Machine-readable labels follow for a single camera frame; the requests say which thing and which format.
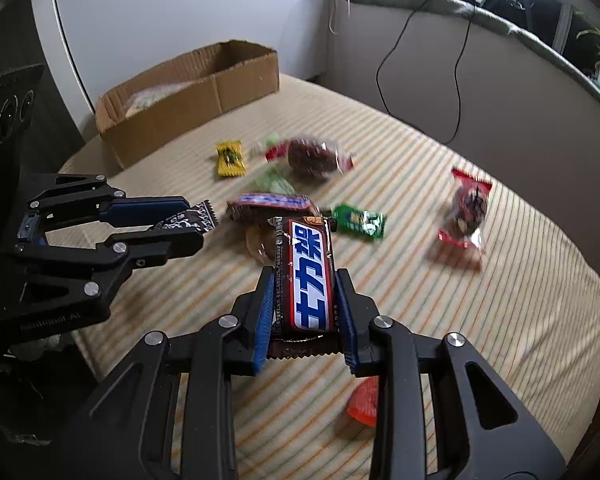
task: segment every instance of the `candy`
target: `candy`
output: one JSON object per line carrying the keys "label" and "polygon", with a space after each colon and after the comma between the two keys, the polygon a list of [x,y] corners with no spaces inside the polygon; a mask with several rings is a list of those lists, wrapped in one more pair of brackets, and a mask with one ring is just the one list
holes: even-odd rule
{"label": "candy", "polygon": [[386,216],[382,213],[356,209],[347,204],[337,205],[331,213],[338,222],[338,227],[345,231],[361,233],[370,238],[384,236]]}
{"label": "candy", "polygon": [[216,213],[214,213],[211,203],[209,200],[204,200],[189,209],[185,209],[181,213],[177,213],[158,222],[153,227],[150,227],[149,231],[154,229],[195,227],[200,233],[208,233],[217,225],[218,218],[216,218]]}
{"label": "candy", "polygon": [[216,144],[216,150],[218,150],[219,176],[241,176],[247,173],[240,140],[220,142]]}
{"label": "candy", "polygon": [[263,174],[258,176],[254,181],[258,191],[265,193],[274,193],[279,195],[295,195],[296,190],[289,184],[285,177],[282,176],[277,167],[269,168]]}
{"label": "candy", "polygon": [[452,211],[438,232],[438,238],[465,249],[474,247],[481,251],[483,242],[480,227],[487,215],[493,184],[478,180],[458,168],[453,168],[451,173],[459,187],[453,197]]}
{"label": "candy", "polygon": [[344,153],[332,142],[311,137],[286,140],[272,147],[265,157],[269,161],[286,157],[294,171],[317,178],[328,178],[353,169],[349,153]]}
{"label": "candy", "polygon": [[260,264],[271,265],[276,259],[276,232],[271,226],[247,227],[246,243],[249,254]]}
{"label": "candy", "polygon": [[276,286],[269,355],[337,352],[329,221],[305,216],[271,222],[276,229]]}
{"label": "candy", "polygon": [[353,390],[347,402],[347,415],[374,428],[378,418],[378,376],[368,377]]}
{"label": "candy", "polygon": [[318,208],[305,195],[286,196],[273,193],[242,193],[226,203],[227,216],[236,222],[266,224],[280,215],[318,215]]}

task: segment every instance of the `gray wall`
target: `gray wall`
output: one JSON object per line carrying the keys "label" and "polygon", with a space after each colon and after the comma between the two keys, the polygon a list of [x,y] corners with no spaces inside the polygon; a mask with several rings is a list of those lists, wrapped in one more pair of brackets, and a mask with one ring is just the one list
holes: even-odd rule
{"label": "gray wall", "polygon": [[[384,111],[375,75],[410,10],[340,7],[327,86]],[[391,113],[439,142],[458,120],[468,22],[418,13],[381,72]],[[554,220],[600,274],[600,104],[515,38],[472,25],[449,146]]]}
{"label": "gray wall", "polygon": [[232,38],[275,48],[280,70],[324,71],[327,0],[57,0],[62,28],[92,104],[142,70]]}

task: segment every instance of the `clear plastic candy bag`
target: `clear plastic candy bag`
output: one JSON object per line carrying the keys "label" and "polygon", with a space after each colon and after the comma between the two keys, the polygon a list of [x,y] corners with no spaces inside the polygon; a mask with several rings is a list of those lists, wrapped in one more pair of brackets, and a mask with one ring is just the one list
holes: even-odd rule
{"label": "clear plastic candy bag", "polygon": [[453,197],[451,213],[438,231],[438,238],[464,249],[475,248],[482,252],[482,224],[493,184],[478,180],[458,168],[453,168],[451,173],[458,189]]}
{"label": "clear plastic candy bag", "polygon": [[350,153],[344,152],[334,142],[312,137],[284,140],[270,148],[265,157],[269,161],[286,158],[297,173],[317,178],[329,178],[353,169]]}

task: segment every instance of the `candy bar wrapper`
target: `candy bar wrapper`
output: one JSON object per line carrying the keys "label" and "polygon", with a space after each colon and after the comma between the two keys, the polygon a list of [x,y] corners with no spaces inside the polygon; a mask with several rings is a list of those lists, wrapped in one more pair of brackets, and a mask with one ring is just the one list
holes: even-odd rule
{"label": "candy bar wrapper", "polygon": [[296,173],[317,178],[329,178],[353,169],[350,153],[345,153],[334,142],[298,137],[281,142],[265,153],[268,161],[286,158]]}
{"label": "candy bar wrapper", "polygon": [[451,214],[439,230],[438,238],[464,249],[475,248],[482,252],[482,224],[493,184],[478,180],[458,168],[453,168],[451,173],[458,189],[453,197]]}
{"label": "candy bar wrapper", "polygon": [[356,209],[347,204],[340,204],[331,212],[343,231],[360,233],[371,239],[384,236],[386,216],[382,213]]}
{"label": "candy bar wrapper", "polygon": [[216,144],[216,150],[219,176],[242,176],[247,173],[240,140],[220,142]]}
{"label": "candy bar wrapper", "polygon": [[305,195],[242,193],[226,203],[226,214],[235,222],[267,224],[275,216],[318,216],[320,213]]}
{"label": "candy bar wrapper", "polygon": [[271,219],[276,229],[276,285],[269,356],[338,351],[335,271],[329,221]]}
{"label": "candy bar wrapper", "polygon": [[218,225],[218,218],[214,213],[209,200],[185,209],[183,212],[170,216],[158,222],[149,230],[154,229],[177,229],[182,227],[195,227],[198,232],[208,233]]}

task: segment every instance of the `transparent candy wrapper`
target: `transparent candy wrapper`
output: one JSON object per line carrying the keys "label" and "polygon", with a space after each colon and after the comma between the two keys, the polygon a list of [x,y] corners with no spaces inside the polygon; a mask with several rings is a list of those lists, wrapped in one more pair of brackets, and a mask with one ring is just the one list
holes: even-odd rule
{"label": "transparent candy wrapper", "polygon": [[286,158],[295,172],[317,178],[329,178],[353,169],[350,153],[334,142],[313,137],[284,140],[267,150],[265,157],[268,161]]}
{"label": "transparent candy wrapper", "polygon": [[296,190],[280,172],[277,165],[272,165],[253,181],[253,188],[261,193],[274,193],[278,195],[295,195]]}
{"label": "transparent candy wrapper", "polygon": [[452,199],[451,213],[438,231],[438,238],[464,249],[475,248],[482,252],[482,225],[493,184],[478,180],[458,168],[453,168],[451,173],[458,183],[458,189]]}
{"label": "transparent candy wrapper", "polygon": [[250,225],[246,231],[249,254],[260,264],[273,265],[276,261],[276,230],[272,226]]}

